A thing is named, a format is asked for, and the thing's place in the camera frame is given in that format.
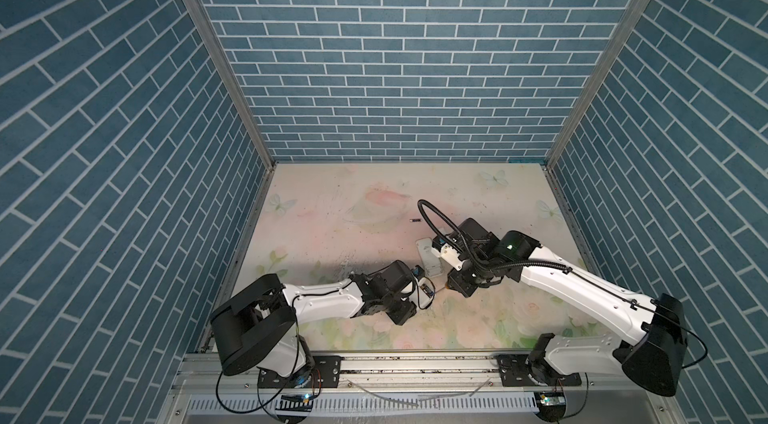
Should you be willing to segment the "white remote control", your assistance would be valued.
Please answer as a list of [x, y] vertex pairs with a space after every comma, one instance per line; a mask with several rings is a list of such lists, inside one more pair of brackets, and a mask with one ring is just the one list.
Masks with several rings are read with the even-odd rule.
[[434, 302], [436, 289], [433, 281], [428, 277], [422, 277], [417, 284], [416, 305], [419, 310], [428, 309]]
[[440, 253], [433, 247], [430, 238], [416, 241], [417, 251], [421, 259], [421, 266], [429, 277], [437, 277], [443, 273]]

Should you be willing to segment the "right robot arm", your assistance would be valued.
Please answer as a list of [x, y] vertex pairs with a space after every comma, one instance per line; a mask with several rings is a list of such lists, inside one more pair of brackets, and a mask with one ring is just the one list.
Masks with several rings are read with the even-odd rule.
[[431, 251], [450, 267], [448, 288], [465, 297], [510, 279], [545, 291], [606, 327], [593, 337], [541, 334], [525, 361], [537, 384], [553, 385], [575, 374], [614, 374], [655, 395], [676, 394], [691, 334], [676, 298], [627, 290], [527, 234], [511, 230], [497, 237], [472, 218], [450, 234], [438, 233]]

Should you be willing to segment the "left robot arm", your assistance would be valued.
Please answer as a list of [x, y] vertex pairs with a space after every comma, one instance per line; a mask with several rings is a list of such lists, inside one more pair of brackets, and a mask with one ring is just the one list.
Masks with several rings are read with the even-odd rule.
[[385, 314], [402, 326], [428, 308], [436, 290], [425, 270], [400, 260], [372, 273], [352, 273], [329, 284], [293, 285], [275, 273], [259, 277], [210, 316], [222, 374], [253, 368], [297, 386], [316, 367], [302, 324]]

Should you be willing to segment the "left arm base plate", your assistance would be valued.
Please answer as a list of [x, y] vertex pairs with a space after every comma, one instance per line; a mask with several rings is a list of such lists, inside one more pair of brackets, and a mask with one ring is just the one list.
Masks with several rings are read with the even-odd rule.
[[314, 355], [310, 360], [298, 366], [289, 378], [283, 378], [271, 370], [259, 373], [258, 386], [263, 389], [278, 389], [285, 386], [291, 388], [309, 388], [313, 380], [319, 377], [320, 383], [315, 387], [337, 388], [341, 372], [342, 357], [340, 355]]

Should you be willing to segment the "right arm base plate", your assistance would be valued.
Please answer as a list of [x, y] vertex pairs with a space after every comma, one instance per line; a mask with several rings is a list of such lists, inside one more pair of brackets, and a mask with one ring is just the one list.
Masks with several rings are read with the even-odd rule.
[[493, 356], [503, 387], [579, 387], [582, 378], [578, 373], [560, 374], [538, 352], [501, 353]]

